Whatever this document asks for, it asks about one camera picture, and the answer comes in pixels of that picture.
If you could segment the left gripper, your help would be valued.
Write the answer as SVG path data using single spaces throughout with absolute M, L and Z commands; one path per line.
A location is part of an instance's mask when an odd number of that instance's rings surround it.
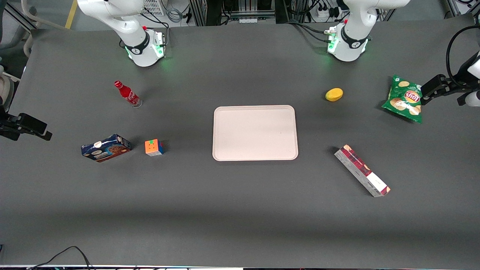
M 476 53 L 468 59 L 458 70 L 457 79 L 463 95 L 457 98 L 460 106 L 480 106 L 480 53 Z M 445 75 L 436 75 L 421 87 L 421 105 L 427 105 L 433 99 L 458 93 L 453 81 Z

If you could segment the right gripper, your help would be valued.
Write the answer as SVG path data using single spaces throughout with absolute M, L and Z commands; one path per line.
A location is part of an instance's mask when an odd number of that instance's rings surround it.
M 5 112 L 0 112 L 0 135 L 12 141 L 17 141 L 20 134 L 29 134 L 50 141 L 53 136 L 47 130 L 47 124 L 31 115 L 20 113 L 17 118 L 18 129 L 14 122 L 10 121 L 10 116 Z

